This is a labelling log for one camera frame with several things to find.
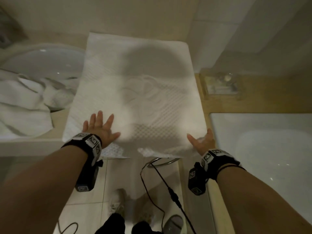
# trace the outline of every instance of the pant leg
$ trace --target pant leg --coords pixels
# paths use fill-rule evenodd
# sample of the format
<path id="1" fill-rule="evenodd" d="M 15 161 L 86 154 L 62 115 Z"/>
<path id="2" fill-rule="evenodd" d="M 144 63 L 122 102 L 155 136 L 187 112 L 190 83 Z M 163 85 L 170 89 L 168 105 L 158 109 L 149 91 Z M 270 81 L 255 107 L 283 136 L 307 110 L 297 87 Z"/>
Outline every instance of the pant leg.
<path id="1" fill-rule="evenodd" d="M 161 233 L 161 232 L 153 232 L 150 225 L 145 222 L 138 222 L 135 224 L 132 228 L 131 234 L 156 234 L 156 233 Z"/>
<path id="2" fill-rule="evenodd" d="M 113 213 L 95 234 L 124 234 L 125 229 L 123 217 L 118 213 Z"/>

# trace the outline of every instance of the bathtub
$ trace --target bathtub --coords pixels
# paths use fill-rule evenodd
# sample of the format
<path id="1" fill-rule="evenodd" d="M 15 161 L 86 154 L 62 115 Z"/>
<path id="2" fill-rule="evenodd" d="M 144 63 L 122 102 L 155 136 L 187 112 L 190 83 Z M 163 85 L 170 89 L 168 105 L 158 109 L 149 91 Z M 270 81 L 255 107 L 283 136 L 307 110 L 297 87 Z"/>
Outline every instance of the bathtub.
<path id="1" fill-rule="evenodd" d="M 217 145 L 312 224 L 312 114 L 212 113 Z"/>

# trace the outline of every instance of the faucet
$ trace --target faucet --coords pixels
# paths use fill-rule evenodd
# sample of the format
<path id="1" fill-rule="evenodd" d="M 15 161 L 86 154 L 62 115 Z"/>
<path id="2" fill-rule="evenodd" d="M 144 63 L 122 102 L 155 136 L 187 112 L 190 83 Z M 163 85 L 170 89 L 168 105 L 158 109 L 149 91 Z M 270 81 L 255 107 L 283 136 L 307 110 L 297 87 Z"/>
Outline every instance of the faucet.
<path id="1" fill-rule="evenodd" d="M 16 20 L 0 7 L 0 48 L 6 48 L 14 42 L 25 39 L 26 35 Z"/>

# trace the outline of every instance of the forearm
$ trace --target forearm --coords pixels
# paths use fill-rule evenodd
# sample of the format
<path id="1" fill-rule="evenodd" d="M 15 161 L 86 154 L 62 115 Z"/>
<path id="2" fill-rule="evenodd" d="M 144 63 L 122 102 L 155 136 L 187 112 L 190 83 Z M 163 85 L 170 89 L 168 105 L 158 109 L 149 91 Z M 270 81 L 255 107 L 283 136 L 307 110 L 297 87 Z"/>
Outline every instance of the forearm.
<path id="1" fill-rule="evenodd" d="M 66 146 L 7 181 L 0 196 L 4 233 L 52 233 L 86 160 L 83 150 Z"/>
<path id="2" fill-rule="evenodd" d="M 276 191 L 243 169 L 223 169 L 217 182 L 235 232 L 312 233 L 312 226 Z"/>

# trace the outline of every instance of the white sneaker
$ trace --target white sneaker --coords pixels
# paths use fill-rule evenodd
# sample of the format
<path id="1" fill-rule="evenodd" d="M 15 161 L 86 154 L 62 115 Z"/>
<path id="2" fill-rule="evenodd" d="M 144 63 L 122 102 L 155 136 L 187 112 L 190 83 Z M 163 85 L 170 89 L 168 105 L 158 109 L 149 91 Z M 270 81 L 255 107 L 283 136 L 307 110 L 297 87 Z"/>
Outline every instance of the white sneaker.
<path id="1" fill-rule="evenodd" d="M 124 218 L 124 195 L 123 190 L 114 190 L 111 194 L 109 215 L 119 213 Z"/>
<path id="2" fill-rule="evenodd" d="M 140 212 L 138 221 L 139 222 L 145 221 L 150 226 L 153 226 L 154 218 L 155 218 L 155 215 L 154 215 L 154 211 L 153 211 L 153 204 L 150 200 L 148 200 L 144 204 L 144 206 Z"/>

